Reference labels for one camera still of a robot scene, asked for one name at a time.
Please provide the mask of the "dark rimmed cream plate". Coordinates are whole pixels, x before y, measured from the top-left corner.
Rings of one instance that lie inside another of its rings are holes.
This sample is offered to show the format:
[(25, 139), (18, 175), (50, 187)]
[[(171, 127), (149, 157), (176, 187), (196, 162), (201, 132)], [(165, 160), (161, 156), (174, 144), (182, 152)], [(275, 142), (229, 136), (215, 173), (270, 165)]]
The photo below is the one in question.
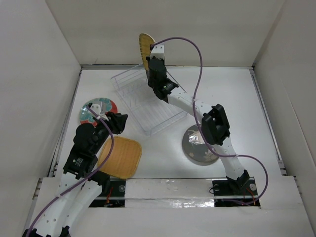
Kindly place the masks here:
[(150, 86), (151, 84), (150, 71), (149, 70), (145, 70), (145, 71), (146, 71), (146, 76), (147, 76), (147, 84)]

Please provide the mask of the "yellow fan-shaped bamboo plate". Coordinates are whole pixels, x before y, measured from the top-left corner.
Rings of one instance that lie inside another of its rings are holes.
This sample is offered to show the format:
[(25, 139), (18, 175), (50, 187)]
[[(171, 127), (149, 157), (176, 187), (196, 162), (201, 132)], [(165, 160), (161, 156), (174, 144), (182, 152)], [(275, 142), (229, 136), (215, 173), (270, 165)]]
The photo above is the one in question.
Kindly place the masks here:
[(141, 59), (144, 65), (145, 71), (149, 72), (147, 57), (151, 53), (151, 45), (155, 43), (155, 40), (146, 33), (141, 33), (139, 35), (139, 48), (141, 53)]

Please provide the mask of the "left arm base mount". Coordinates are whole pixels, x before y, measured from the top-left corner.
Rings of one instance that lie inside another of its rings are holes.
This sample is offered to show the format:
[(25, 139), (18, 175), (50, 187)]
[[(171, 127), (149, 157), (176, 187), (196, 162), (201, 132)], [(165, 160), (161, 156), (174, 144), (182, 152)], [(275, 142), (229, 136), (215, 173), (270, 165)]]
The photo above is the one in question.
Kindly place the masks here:
[(126, 181), (122, 179), (111, 179), (107, 191), (102, 192), (89, 207), (117, 208), (125, 207)]

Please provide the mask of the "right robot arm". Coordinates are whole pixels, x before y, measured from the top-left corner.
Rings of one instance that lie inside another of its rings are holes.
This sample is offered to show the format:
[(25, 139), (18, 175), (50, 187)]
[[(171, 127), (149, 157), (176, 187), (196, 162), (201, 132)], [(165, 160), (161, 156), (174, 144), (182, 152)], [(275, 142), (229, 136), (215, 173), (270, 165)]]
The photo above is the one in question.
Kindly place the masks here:
[(167, 77), (163, 59), (146, 57), (148, 63), (148, 86), (160, 100), (176, 106), (194, 116), (197, 128), (206, 145), (220, 157), (227, 184), (232, 195), (239, 195), (245, 190), (249, 174), (240, 163), (230, 139), (230, 125), (222, 105), (211, 106), (196, 100), (178, 84)]

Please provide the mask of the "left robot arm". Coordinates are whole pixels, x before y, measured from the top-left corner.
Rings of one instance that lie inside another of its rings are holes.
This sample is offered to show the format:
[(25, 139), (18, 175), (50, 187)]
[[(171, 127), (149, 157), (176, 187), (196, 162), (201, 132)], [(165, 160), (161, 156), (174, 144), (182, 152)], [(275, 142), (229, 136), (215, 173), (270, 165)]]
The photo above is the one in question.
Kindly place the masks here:
[(57, 194), (24, 231), (25, 237), (70, 236), (91, 203), (111, 191), (110, 176), (95, 166), (96, 155), (108, 137), (124, 131), (128, 115), (109, 112), (105, 118), (93, 116), (96, 126), (84, 123), (76, 129)]

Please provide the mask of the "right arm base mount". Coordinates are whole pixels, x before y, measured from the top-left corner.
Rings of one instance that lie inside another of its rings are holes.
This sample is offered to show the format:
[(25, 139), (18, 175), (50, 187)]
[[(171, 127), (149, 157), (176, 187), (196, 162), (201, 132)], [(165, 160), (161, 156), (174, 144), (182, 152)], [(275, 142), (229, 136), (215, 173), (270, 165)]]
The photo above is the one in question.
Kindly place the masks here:
[(227, 177), (212, 180), (209, 193), (214, 195), (215, 207), (260, 206), (254, 178), (246, 170), (237, 180)]

